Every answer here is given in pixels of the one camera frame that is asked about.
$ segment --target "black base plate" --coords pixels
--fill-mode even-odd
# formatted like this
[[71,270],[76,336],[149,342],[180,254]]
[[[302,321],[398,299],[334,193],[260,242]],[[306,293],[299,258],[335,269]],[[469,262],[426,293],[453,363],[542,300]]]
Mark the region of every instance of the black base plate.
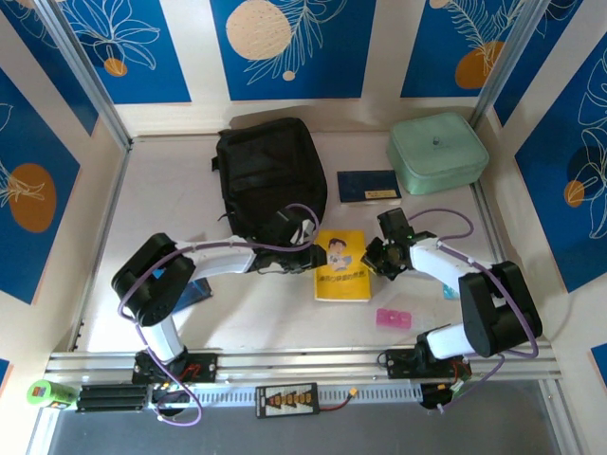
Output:
[[386,368],[390,379],[435,379],[453,377],[456,367],[452,361],[461,362],[462,356],[433,363],[420,364],[414,349],[388,349],[385,352]]
[[[184,354],[179,362],[169,365],[171,373],[175,374],[184,382],[215,382],[217,371],[217,354]],[[133,384],[162,384],[171,381],[171,378],[163,372],[154,360],[146,353],[140,352],[135,356],[135,367],[133,368]]]

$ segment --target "pink eraser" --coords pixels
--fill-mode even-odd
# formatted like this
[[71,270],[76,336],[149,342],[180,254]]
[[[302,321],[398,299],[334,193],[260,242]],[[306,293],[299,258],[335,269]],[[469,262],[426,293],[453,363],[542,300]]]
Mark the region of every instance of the pink eraser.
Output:
[[396,327],[398,329],[411,329],[411,313],[407,311],[378,308],[376,312],[376,325]]

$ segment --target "beige circle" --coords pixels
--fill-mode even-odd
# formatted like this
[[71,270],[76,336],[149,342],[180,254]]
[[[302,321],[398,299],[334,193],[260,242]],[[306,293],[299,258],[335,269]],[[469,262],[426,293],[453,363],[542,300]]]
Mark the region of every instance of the beige circle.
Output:
[[430,0],[430,6],[434,9],[444,8],[451,0]]
[[276,5],[267,0],[247,0],[226,23],[234,51],[248,60],[266,60],[283,52],[291,42],[291,26]]
[[295,79],[295,73],[293,71],[285,71],[283,73],[283,79],[287,82],[291,82]]

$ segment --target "green battery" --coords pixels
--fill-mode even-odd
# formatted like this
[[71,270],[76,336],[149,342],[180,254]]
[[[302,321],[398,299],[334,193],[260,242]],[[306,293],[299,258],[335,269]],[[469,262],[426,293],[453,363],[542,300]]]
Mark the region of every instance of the green battery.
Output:
[[28,403],[40,408],[64,410],[73,405],[77,398],[76,389],[44,379],[34,382],[28,390]]

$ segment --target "book cover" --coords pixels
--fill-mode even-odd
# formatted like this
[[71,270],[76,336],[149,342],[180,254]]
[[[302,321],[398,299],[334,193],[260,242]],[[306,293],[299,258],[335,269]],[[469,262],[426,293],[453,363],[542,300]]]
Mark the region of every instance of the book cover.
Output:
[[394,171],[338,172],[338,187],[342,204],[399,204],[401,199]]
[[361,230],[322,230],[316,243],[326,251],[327,265],[315,269],[316,300],[368,301],[369,269],[360,259],[366,244]]

